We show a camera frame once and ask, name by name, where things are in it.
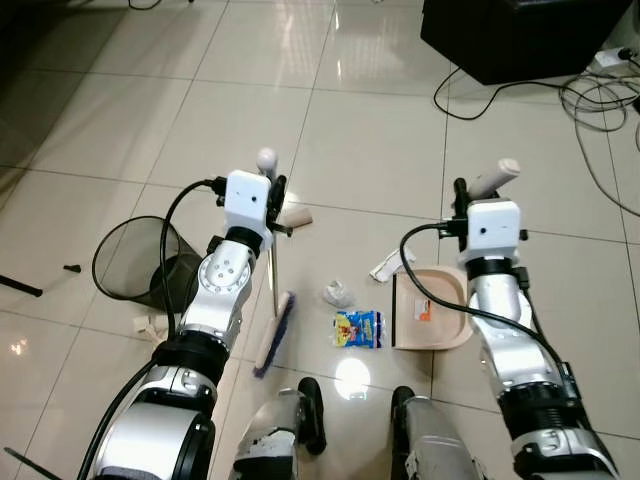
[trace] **tile floor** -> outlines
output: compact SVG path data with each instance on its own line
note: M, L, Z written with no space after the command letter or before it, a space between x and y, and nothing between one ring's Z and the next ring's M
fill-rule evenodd
M524 170L504 193L532 231L522 256L547 335L572 361L624 477L640 477L640 223L596 190L555 94L510 91L473 123L440 114L430 95L454 66L419 39L418 3L164 0L135 12L96 0L18 19L26 28L8 50L20 55L0 90L0 273L46 293L0 289L3 446L75 476L111 396L152 348L130 322L145 310L93 285L99 240L131 216L164 214L191 181L252 169L269 145L290 175L289 203L308 205L314 223L281 242L281 285L298 303L262 381L251 368L269 317L264 260L256 270L214 412L212 479L227 477L255 410L309 374L325 396L329 446L303 456L302 478L386 478L386 418L401 383L438 401L493 478L515 478L476 339L437 354L337 350L320 298L339 278L358 308L389 314L390 285L367 272L403 232L448 213L452 179L501 157ZM441 101L477 111L488 91L462 76ZM640 207L631 117L587 145L605 185ZM202 252L222 221L196 192L175 224ZM412 248L421 265L455 261L454 241L425 235ZM349 364L361 380L342 377ZM0 478L37 475L0 455Z

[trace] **dustpan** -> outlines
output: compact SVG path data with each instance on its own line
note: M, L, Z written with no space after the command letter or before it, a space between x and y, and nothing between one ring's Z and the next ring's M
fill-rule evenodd
M414 270L420 282L437 297L466 305L467 279L454 268ZM402 272L393 277L391 345L403 350L446 350L466 342L472 334L467 315L435 304Z

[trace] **black wastebasket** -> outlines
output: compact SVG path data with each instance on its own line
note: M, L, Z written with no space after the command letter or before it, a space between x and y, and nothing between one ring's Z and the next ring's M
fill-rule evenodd
M93 281L105 295L165 310L160 270L163 219L136 217L121 223L100 242L93 257ZM167 234L167 280L176 313L195 296L192 280L202 257L170 226Z

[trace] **black cable on floor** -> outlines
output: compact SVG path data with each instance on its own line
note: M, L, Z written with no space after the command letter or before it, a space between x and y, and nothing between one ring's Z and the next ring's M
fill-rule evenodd
M160 5L160 3L162 3L162 0L156 0L154 3L152 3L151 5L149 5L148 7L136 7L133 3L131 3L131 0L127 0L129 2L129 8L131 10L138 10L140 12L145 12L147 10L153 10L154 8L156 8L158 5Z
M637 65L638 67L640 67L640 64L633 61L633 59L628 60L632 65ZM580 146L582 157L584 159L589 175L591 175L591 178L596 184L596 187L606 198L608 198L618 207L622 208L631 215L640 218L640 211L637 211L629 207L628 205L625 205L604 188L597 175L595 174L591 160L589 159L588 152L585 148L582 136L580 134L580 127L588 128L590 130L601 133L611 133L622 129L628 119L627 107L629 105L632 105L634 101L640 98L640 84L637 83L637 80L640 79L640 74L614 76L609 74L586 72L580 75L576 75L575 77L571 78L561 85L538 81L508 83L505 85L501 85L496 89L495 92L493 92L493 95L491 96L487 104L478 114L472 116L462 116L451 113L449 110L444 108L442 105L440 105L437 98L438 94L444 88L444 86L447 85L447 83L450 82L453 76L459 71L460 67L456 68L449 75L447 75L447 77L442 81L442 83L438 86L433 94L433 102L435 106L441 112L458 120L473 121L479 119L489 110L498 94L508 88L516 87L519 85L538 85L557 90L562 108L574 122L575 135ZM580 83L586 83L589 85L589 87L580 91L580 86L578 85ZM620 96L616 92L616 90L625 90L625 96ZM596 94L597 98L591 98L589 95L592 93ZM589 114L597 114L599 115L602 123L602 116L606 112L613 111L618 111L622 115L621 120L615 123L613 126L590 122L584 118ZM640 123L636 128L635 143L638 151L640 151Z

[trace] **robot leg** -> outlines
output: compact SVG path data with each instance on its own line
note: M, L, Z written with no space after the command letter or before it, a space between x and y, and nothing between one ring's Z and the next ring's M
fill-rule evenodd
M233 464L232 480L297 478L296 445L313 455L327 445L322 394L313 378L303 378L297 390L286 389L264 404L249 424Z
M431 400L398 387L391 408L392 480L482 478L455 428Z

